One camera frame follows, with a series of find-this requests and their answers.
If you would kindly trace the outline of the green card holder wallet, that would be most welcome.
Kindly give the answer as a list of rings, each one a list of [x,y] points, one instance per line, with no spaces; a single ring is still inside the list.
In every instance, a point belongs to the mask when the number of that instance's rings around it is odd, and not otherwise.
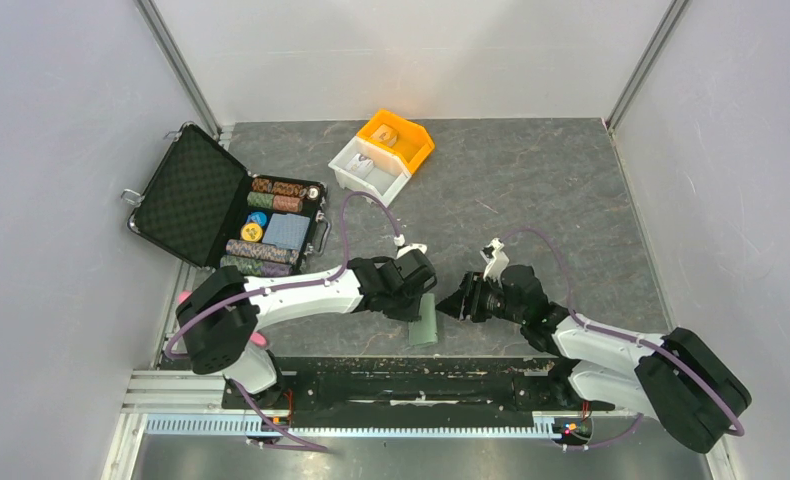
[[[436,299],[433,293],[425,293],[419,303],[419,319],[408,326],[408,344],[420,348],[437,343]]]

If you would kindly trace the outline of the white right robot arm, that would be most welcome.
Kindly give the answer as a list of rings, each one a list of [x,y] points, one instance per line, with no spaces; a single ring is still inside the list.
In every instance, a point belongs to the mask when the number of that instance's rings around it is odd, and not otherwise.
[[[548,392],[562,408],[609,403],[658,421],[697,453],[745,433],[739,417],[752,403],[749,390],[691,330],[645,334],[593,321],[550,300],[524,265],[491,278],[468,272],[436,308],[458,320],[517,324],[530,346],[558,357]]]

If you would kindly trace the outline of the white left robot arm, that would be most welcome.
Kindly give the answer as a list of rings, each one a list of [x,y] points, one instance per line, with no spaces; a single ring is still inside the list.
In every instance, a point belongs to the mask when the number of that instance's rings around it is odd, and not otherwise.
[[[369,311],[419,321],[422,298],[436,282],[435,268],[419,248],[292,277],[245,276],[235,266],[221,267],[179,300],[179,329],[165,354],[179,358],[175,347],[183,344],[194,374],[220,373],[259,406],[273,407],[284,397],[285,381],[267,349],[253,344],[253,334],[319,314]]]

